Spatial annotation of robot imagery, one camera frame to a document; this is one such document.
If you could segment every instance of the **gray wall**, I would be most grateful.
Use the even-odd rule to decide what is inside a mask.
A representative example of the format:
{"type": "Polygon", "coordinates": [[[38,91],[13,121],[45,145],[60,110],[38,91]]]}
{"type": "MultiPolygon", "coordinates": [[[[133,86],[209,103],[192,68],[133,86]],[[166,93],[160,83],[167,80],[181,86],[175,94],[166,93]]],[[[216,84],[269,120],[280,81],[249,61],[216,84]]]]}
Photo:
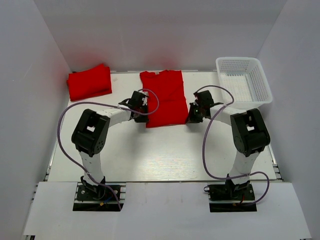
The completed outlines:
{"type": "Polygon", "coordinates": [[[69,68],[32,0],[0,0],[0,238],[19,240],[44,179],[69,68]]]}
{"type": "Polygon", "coordinates": [[[288,0],[258,55],[273,93],[263,113],[282,176],[320,239],[320,1],[288,0]]]}
{"type": "Polygon", "coordinates": [[[256,57],[286,0],[34,0],[72,70],[216,68],[256,57]]]}

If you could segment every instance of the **purple cable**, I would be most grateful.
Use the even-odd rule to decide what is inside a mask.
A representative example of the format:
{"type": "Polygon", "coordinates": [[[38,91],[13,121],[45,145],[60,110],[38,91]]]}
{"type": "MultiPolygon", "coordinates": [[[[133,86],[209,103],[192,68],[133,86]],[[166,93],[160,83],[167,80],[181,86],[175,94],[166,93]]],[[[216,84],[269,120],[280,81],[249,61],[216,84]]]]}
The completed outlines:
{"type": "Polygon", "coordinates": [[[142,113],[142,112],[138,112],[138,111],[135,111],[135,110],[131,110],[131,109],[126,108],[126,107],[109,105],[109,104],[98,103],[98,102],[93,102],[93,101],[77,102],[77,103],[74,103],[74,104],[68,106],[68,107],[61,113],[61,116],[60,116],[59,121],[58,121],[57,131],[56,131],[56,135],[57,135],[57,138],[58,138],[58,144],[59,144],[59,147],[60,147],[61,151],[63,152],[63,154],[64,154],[68,159],[70,159],[74,164],[76,164],[76,165],[78,165],[80,168],[82,168],[82,170],[88,175],[88,177],[90,178],[90,180],[91,180],[92,182],[94,182],[95,184],[100,185],[100,186],[102,186],[102,187],[104,187],[104,188],[108,188],[108,189],[112,192],[112,194],[114,195],[115,200],[116,200],[116,202],[117,202],[117,204],[118,204],[118,206],[119,206],[120,211],[121,211],[121,205],[120,205],[119,199],[118,199],[117,194],[115,193],[115,191],[114,191],[110,186],[105,185],[105,184],[102,184],[102,183],[100,183],[100,182],[97,182],[97,181],[90,175],[90,173],[88,172],[88,170],[87,170],[84,166],[82,166],[80,163],[78,163],[76,160],[74,160],[74,159],[66,152],[66,150],[64,149],[64,147],[62,146],[62,143],[61,143],[60,129],[61,129],[62,120],[63,120],[66,112],[67,112],[70,108],[72,108],[72,107],[74,107],[74,106],[77,106],[77,105],[81,105],[81,104],[92,104],[92,105],[99,105],[99,106],[104,106],[104,107],[110,107],[110,108],[114,108],[114,109],[122,109],[122,110],[130,111],[130,112],[132,112],[132,113],[140,114],[140,115],[144,115],[144,116],[148,116],[148,115],[151,115],[151,114],[155,113],[155,112],[158,110],[159,105],[160,105],[158,96],[157,96],[153,91],[151,91],[150,89],[147,89],[147,88],[142,88],[142,89],[140,89],[140,90],[138,90],[138,91],[149,91],[149,92],[151,92],[151,93],[155,96],[156,101],[157,101],[157,106],[156,106],[155,110],[153,110],[152,112],[148,112],[148,113],[142,113]]]}
{"type": "Polygon", "coordinates": [[[211,178],[213,179],[216,179],[216,180],[231,180],[231,179],[238,179],[238,178],[242,178],[242,177],[247,177],[247,176],[252,176],[252,175],[256,175],[256,174],[262,174],[265,176],[266,178],[266,181],[267,181],[267,184],[266,184],[266,189],[265,189],[265,192],[263,193],[263,195],[256,201],[254,202],[251,202],[251,203],[247,203],[245,204],[246,206],[249,206],[249,205],[253,205],[253,204],[256,204],[258,202],[260,202],[267,194],[268,190],[269,190],[269,187],[270,187],[270,180],[269,180],[269,177],[267,174],[265,174],[263,171],[255,171],[255,172],[252,172],[250,174],[242,174],[242,175],[239,175],[239,176],[229,176],[229,177],[218,177],[218,176],[213,176],[209,171],[208,171],[208,168],[207,168],[207,165],[206,165],[206,140],[207,140],[207,136],[208,136],[208,133],[209,133],[209,130],[210,130],[210,127],[213,123],[213,121],[215,120],[215,118],[217,117],[217,115],[222,112],[227,106],[233,104],[235,102],[235,98],[234,96],[231,94],[231,92],[229,92],[227,89],[225,89],[224,87],[221,87],[221,86],[217,86],[217,85],[206,85],[206,86],[203,86],[201,88],[199,88],[196,93],[198,91],[200,91],[201,89],[204,89],[204,88],[207,88],[207,87],[214,87],[214,88],[218,88],[218,89],[222,89],[224,91],[226,91],[232,101],[227,103],[226,105],[223,105],[214,115],[213,117],[211,118],[209,124],[208,124],[208,127],[206,128],[205,130],[205,133],[204,133],[204,137],[203,137],[203,143],[202,143],[202,162],[203,162],[203,167],[204,167],[204,170],[206,172],[206,174],[208,174],[211,178]]]}

